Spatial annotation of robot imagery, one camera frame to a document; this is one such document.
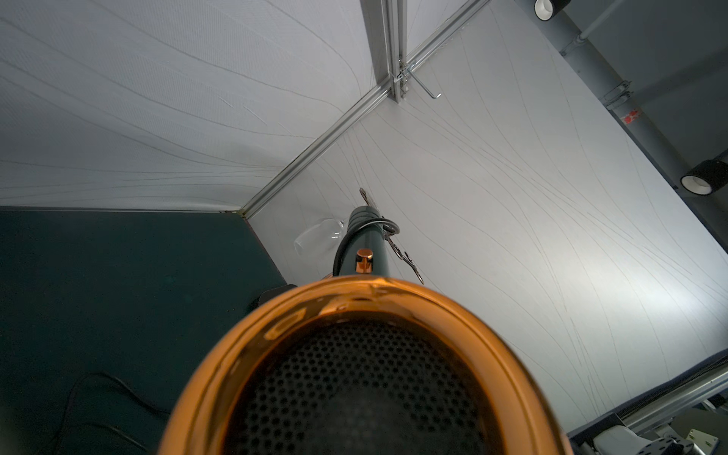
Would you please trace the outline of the green hair dryer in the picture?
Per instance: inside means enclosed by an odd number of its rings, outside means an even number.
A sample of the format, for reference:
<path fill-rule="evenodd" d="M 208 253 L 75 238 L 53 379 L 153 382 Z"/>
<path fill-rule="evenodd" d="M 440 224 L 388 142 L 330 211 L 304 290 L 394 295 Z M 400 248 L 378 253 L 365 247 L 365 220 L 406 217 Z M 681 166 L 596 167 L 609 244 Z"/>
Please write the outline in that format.
<path fill-rule="evenodd" d="M 540 388 L 459 303 L 388 274 L 397 225 L 353 210 L 324 280 L 263 303 L 207 354 L 162 454 L 568 454 Z"/>

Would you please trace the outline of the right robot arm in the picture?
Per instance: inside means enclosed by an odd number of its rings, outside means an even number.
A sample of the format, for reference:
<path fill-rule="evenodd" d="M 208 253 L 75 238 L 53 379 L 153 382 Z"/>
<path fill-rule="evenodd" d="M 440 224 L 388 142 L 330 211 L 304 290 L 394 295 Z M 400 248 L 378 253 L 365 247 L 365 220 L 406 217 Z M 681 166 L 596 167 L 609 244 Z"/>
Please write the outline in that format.
<path fill-rule="evenodd" d="M 688 409 L 639 434 L 609 413 L 572 432 L 569 443 L 574 454 L 725 454 L 727 416 Z"/>

